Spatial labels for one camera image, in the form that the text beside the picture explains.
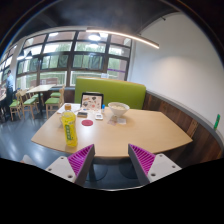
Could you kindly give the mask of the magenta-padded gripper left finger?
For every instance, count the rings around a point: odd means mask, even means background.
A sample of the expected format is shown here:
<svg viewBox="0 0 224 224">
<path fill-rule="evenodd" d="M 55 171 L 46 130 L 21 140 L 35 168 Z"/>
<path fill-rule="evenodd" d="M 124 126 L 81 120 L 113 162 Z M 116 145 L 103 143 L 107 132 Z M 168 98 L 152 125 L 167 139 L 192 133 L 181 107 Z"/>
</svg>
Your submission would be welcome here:
<svg viewBox="0 0 224 224">
<path fill-rule="evenodd" d="M 91 144 L 68 157 L 60 156 L 46 168 L 46 171 L 83 186 L 94 155 L 95 147 Z"/>
</svg>

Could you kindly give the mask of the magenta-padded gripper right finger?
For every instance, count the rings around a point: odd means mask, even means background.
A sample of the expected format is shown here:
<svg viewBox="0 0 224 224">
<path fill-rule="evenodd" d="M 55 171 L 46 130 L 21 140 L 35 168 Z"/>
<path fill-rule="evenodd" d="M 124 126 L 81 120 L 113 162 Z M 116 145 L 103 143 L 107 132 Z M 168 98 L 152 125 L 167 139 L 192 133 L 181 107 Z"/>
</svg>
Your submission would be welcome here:
<svg viewBox="0 0 224 224">
<path fill-rule="evenodd" d="M 163 153 L 157 155 L 133 144 L 128 145 L 128 154 L 141 185 L 147 185 L 181 170 Z"/>
</svg>

